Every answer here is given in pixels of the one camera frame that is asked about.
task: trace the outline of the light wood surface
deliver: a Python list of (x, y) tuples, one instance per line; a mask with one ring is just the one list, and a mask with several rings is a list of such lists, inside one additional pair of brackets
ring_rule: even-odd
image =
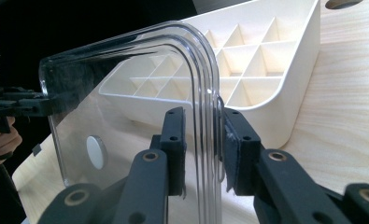
[[(340, 10), (325, 3), (319, 57), (282, 149), (317, 183), (342, 193), (348, 183), (369, 183), (369, 0)], [(30, 223), (64, 189), (51, 136), (41, 147), (13, 176)], [(254, 214), (248, 218), (247, 223), (256, 222)]]

